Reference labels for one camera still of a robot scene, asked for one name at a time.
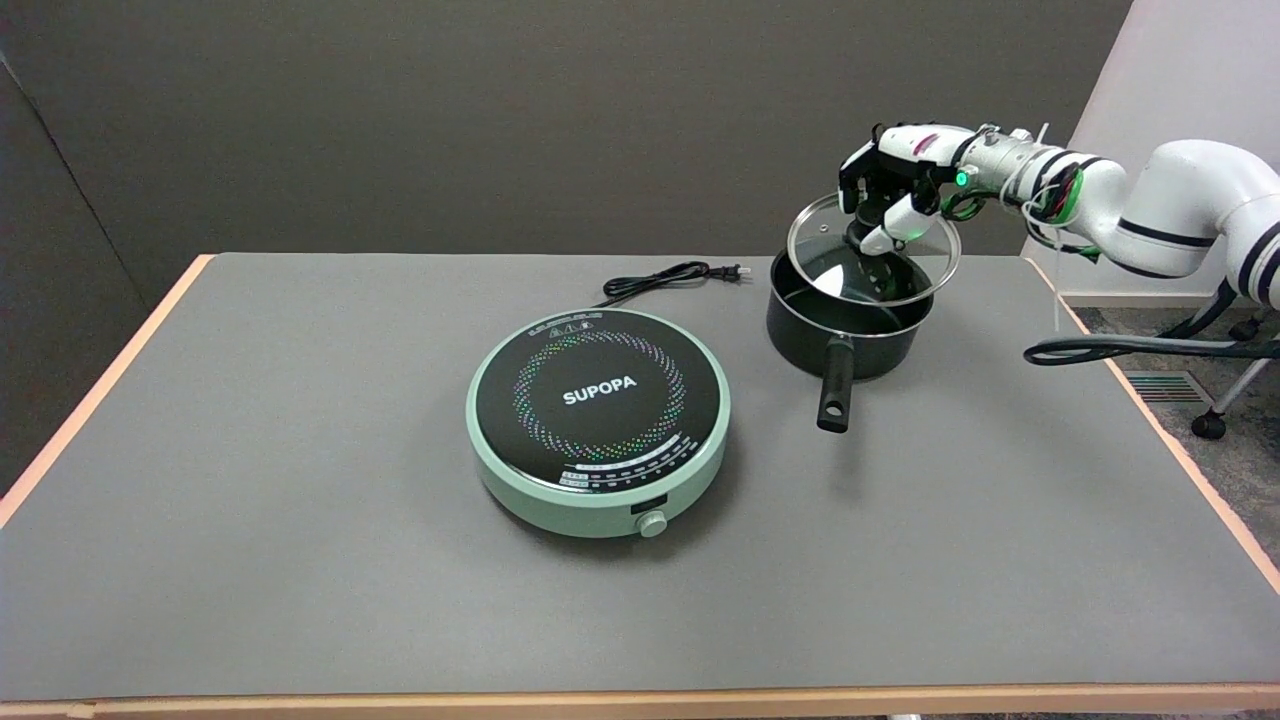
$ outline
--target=black cooking surface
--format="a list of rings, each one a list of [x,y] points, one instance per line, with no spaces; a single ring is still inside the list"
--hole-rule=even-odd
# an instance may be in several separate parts
[[[716,372],[676,328],[625,310],[529,328],[485,369],[485,441],[525,475],[568,492],[653,483],[686,464],[719,410]]]

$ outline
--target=chair leg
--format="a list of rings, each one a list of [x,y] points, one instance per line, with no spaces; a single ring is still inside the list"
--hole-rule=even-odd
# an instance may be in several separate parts
[[[1276,334],[1275,340],[1280,340],[1280,334]],[[1235,402],[1235,398],[1240,397],[1244,388],[1249,387],[1249,383],[1252,383],[1253,379],[1258,377],[1258,373],[1261,373],[1262,369],[1270,363],[1270,359],[1254,360],[1251,363],[1249,368],[1244,370],[1244,374],[1236,378],[1231,389],[1226,391],[1222,397],[1219,397],[1203,415],[1192,421],[1192,432],[1196,433],[1197,437],[1206,439],[1219,439],[1225,436],[1226,421],[1222,420],[1222,415],[1226,414],[1226,409]]]

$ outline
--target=pot rim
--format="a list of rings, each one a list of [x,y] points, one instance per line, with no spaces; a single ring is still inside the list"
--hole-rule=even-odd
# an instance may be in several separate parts
[[[797,319],[808,323],[809,325],[813,325],[814,328],[818,328],[822,332],[831,333],[831,334],[838,336],[838,337],[859,337],[859,338],[867,338],[867,340],[877,340],[877,338],[886,338],[886,337],[897,337],[900,334],[906,334],[909,332],[914,332],[916,328],[920,327],[920,323],[923,323],[929,316],[929,313],[933,311],[933,296],[932,295],[931,296],[925,296],[925,297],[920,299],[918,302],[928,302],[929,306],[928,306],[928,309],[924,310],[924,314],[920,315],[920,319],[916,320],[914,324],[911,324],[909,327],[905,327],[905,328],[902,328],[900,331],[893,331],[891,333],[861,334],[861,333],[850,333],[850,332],[845,332],[845,331],[837,331],[837,329],[833,329],[833,328],[828,328],[827,325],[823,325],[820,323],[815,323],[813,319],[806,318],[805,315],[800,314],[795,307],[792,307],[791,304],[787,302],[785,297],[782,297],[781,295],[778,295],[778,286],[776,283],[773,283],[773,282],[769,283],[769,293],[772,293],[773,300],[776,300],[778,304],[781,304],[783,307],[787,309],[787,313],[791,313]]]

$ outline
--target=chair wheel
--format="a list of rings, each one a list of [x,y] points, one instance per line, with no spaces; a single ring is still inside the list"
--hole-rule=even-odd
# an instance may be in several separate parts
[[[1226,420],[1221,415],[1206,413],[1192,420],[1192,432],[1204,439],[1222,439],[1226,434]]]
[[[1231,325],[1231,329],[1226,331],[1226,334],[1231,336],[1231,340],[1248,342],[1258,337],[1258,328],[1261,327],[1262,324],[1253,319],[1240,320]]]

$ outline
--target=lid rim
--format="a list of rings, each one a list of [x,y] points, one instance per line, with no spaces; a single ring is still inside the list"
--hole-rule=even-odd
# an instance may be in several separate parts
[[[795,269],[795,272],[800,275],[801,279],[804,279],[809,286],[817,288],[818,292],[822,292],[824,296],[831,297],[833,300],[840,300],[842,302],[849,302],[850,305],[858,305],[860,307],[901,307],[904,305],[911,305],[914,302],[920,302],[922,300],[932,297],[936,292],[942,290],[942,287],[946,286],[947,282],[951,281],[952,275],[955,275],[956,268],[960,264],[960,252],[961,252],[960,233],[955,228],[955,224],[940,217],[937,218],[937,223],[942,225],[943,232],[947,234],[947,241],[950,246],[947,266],[937,281],[932,281],[931,278],[931,284],[925,290],[915,295],[911,295],[909,297],[895,299],[895,300],[863,300],[858,297],[849,297],[842,292],[833,293],[824,290],[822,286],[818,284],[815,278],[810,277],[809,272],[806,272],[806,269],[804,268],[804,264],[799,260],[796,252],[796,245],[797,242],[803,242],[799,238],[800,228],[819,211],[828,210],[832,208],[840,208],[840,193],[833,192],[831,195],[826,195],[810,202],[808,206],[805,206],[804,210],[800,211],[800,214],[796,215],[796,218],[791,222],[791,228],[787,231],[787,259],[791,261],[791,266]],[[924,277],[928,277],[928,273],[925,273],[924,269],[920,268],[918,263],[911,260],[905,254],[895,252],[893,255],[909,263],[915,270],[918,270]]]

